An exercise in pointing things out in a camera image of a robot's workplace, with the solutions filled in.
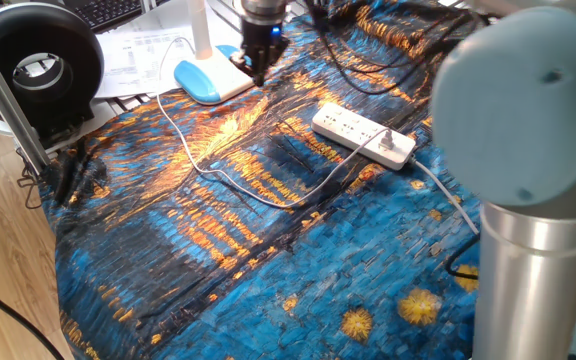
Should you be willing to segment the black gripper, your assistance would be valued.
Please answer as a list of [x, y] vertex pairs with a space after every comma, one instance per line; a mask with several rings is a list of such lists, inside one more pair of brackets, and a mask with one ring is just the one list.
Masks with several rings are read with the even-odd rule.
[[283, 34], [283, 25], [259, 25], [242, 20], [241, 48], [230, 55], [230, 61], [241, 71], [252, 71], [257, 87], [262, 87], [270, 67], [276, 63], [289, 45]]

